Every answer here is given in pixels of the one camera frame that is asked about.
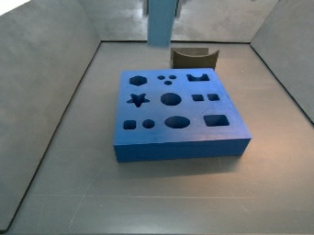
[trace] rectangular hole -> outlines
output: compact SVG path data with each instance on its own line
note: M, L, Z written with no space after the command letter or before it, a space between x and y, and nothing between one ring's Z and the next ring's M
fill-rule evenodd
M207 127L229 126L229 121L224 115L205 115L203 120Z
M134 129L136 128L136 121L134 120L126 120L122 123L122 129Z
M203 96L201 95L191 95L191 98L193 101L203 101Z
M217 94L208 94L207 97L208 97L208 100L209 100L209 101L216 101L216 100L219 100Z

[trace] shape sorter block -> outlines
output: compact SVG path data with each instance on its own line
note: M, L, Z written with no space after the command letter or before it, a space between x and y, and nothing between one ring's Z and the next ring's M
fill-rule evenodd
M113 137L118 162L241 155L249 140L212 69L121 73Z

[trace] large circular hole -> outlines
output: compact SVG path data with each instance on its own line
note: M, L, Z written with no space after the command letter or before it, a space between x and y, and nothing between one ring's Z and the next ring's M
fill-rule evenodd
M189 125L189 120L185 117L173 116L165 119L164 124L171 129L183 129Z
M181 97L180 97L180 95L177 95L175 93L165 93L161 95L160 101L161 101L163 105L165 105L165 106L176 106L181 102Z
M144 120L144 122L141 123L143 127L147 129L151 129L155 126L155 121L151 119Z

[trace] star-shaped hole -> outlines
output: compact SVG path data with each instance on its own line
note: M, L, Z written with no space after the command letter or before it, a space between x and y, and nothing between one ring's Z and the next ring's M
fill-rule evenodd
M134 95L130 94L130 99L126 100L126 103L133 103L136 107L141 106L141 103L148 103L149 100L144 98L145 94Z

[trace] dark brown object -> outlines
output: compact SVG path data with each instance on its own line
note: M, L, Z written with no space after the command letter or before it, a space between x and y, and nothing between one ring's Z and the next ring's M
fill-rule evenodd
M219 50L208 54L207 48L171 48L172 69L216 68Z

